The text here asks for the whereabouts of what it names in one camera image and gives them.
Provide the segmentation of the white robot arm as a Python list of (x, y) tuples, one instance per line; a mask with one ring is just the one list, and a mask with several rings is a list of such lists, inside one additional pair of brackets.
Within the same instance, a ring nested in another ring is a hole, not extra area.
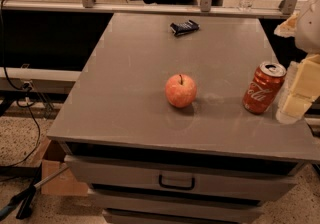
[(280, 123), (293, 124), (320, 96), (320, 0), (308, 0), (274, 34), (293, 37), (295, 46), (307, 53), (300, 63), (290, 63), (276, 112)]

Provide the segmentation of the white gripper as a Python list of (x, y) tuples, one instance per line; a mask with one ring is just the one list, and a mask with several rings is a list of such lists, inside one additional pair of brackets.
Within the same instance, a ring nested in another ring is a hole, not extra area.
[(276, 119), (282, 124), (300, 120), (320, 97), (320, 54), (308, 54), (300, 63), (292, 61), (287, 69)]

